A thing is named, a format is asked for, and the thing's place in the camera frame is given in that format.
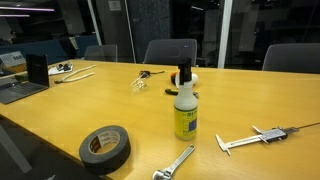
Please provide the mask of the grey laptop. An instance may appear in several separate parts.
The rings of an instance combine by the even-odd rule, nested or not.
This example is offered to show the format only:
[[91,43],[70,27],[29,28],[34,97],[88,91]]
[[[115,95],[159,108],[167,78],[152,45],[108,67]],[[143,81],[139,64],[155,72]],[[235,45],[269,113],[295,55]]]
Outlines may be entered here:
[[25,82],[0,91],[0,102],[9,104],[49,88],[48,83]]

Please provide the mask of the white yellow spray bottle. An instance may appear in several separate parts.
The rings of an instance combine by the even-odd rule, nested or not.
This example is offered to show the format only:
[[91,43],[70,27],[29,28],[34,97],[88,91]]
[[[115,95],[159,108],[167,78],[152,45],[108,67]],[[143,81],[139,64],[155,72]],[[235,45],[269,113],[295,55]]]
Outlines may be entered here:
[[174,100],[175,135],[191,140],[197,132],[198,100],[193,94],[191,59],[183,58],[178,65],[178,95]]

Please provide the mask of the black duct tape roll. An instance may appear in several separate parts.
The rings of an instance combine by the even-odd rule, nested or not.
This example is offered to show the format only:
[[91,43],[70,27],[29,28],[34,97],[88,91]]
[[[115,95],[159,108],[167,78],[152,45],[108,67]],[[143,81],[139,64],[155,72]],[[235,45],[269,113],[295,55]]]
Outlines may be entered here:
[[130,152],[128,133],[117,125],[93,131],[82,141],[79,148],[79,156],[85,169],[95,175],[116,171],[126,162]]

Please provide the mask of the silver adjustable wrench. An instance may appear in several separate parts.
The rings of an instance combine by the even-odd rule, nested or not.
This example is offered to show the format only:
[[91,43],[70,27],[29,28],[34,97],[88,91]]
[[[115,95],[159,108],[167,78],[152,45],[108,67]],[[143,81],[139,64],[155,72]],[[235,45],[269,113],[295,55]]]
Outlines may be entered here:
[[188,156],[195,150],[195,146],[190,144],[179,155],[179,157],[169,166],[161,170],[156,170],[153,175],[153,180],[173,180],[174,171],[188,158]]

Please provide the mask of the white paper cup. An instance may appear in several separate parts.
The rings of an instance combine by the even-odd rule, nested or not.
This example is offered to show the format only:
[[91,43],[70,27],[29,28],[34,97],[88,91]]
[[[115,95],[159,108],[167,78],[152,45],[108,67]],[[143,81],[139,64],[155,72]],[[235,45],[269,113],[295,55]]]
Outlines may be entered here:
[[[197,81],[198,81],[198,75],[197,74],[195,74],[195,73],[192,73],[192,83],[193,83],[193,85],[195,85],[196,83],[197,83]],[[179,88],[179,82],[180,82],[180,80],[179,80],[179,73],[177,73],[176,75],[175,75],[175,77],[174,77],[174,83],[175,83],[175,86],[177,87],[177,88]]]

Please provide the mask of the white pillar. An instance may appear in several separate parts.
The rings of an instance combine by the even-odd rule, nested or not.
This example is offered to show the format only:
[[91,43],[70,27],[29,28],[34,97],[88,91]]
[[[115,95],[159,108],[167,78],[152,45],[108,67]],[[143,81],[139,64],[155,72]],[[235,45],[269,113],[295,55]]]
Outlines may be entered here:
[[230,19],[231,19],[231,13],[232,13],[232,4],[233,4],[233,0],[224,0],[221,39],[220,39],[219,58],[218,58],[218,67],[220,69],[223,69],[225,67]]

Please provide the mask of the white sign card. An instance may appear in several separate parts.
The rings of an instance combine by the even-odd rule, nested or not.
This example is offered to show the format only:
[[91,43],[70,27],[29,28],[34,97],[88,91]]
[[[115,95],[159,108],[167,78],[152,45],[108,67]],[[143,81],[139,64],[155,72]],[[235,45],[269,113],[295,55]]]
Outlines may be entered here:
[[6,67],[13,67],[25,63],[25,58],[20,51],[0,55],[0,59]]

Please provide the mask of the grey office chair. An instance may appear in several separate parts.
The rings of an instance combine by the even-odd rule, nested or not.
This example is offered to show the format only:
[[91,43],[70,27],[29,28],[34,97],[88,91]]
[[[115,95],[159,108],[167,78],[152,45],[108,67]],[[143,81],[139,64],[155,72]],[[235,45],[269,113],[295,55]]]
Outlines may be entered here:
[[146,50],[144,64],[176,65],[188,57],[196,65],[196,39],[156,39],[151,40]]
[[265,55],[263,71],[320,73],[319,43],[271,45]]
[[118,48],[116,45],[91,45],[87,47],[84,59],[116,62],[118,60]]

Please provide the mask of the digital caliper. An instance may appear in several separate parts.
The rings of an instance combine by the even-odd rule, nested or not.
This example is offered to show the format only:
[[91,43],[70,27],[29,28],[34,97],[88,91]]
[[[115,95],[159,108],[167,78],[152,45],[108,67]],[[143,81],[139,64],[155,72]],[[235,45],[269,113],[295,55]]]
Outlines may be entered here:
[[258,135],[246,137],[243,139],[239,139],[239,140],[235,140],[227,143],[225,143],[218,134],[215,135],[215,138],[220,149],[226,152],[228,155],[231,155],[231,152],[230,152],[231,148],[247,145],[247,144],[255,143],[259,141],[263,141],[269,144],[274,141],[280,141],[280,140],[286,139],[289,134],[299,131],[299,129],[296,127],[289,127],[289,128],[277,127],[277,128],[272,128],[266,131],[259,130],[257,127],[253,127],[253,129],[258,132]]

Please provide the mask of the orange tape measure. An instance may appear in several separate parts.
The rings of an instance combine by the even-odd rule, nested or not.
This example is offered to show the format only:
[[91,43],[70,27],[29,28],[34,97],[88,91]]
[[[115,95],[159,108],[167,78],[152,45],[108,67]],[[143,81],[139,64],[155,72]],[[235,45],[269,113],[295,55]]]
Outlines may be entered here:
[[176,75],[177,75],[177,72],[174,72],[174,73],[171,73],[171,74],[170,74],[171,83],[174,84],[174,85],[176,85],[176,83],[175,83],[175,77],[176,77]]

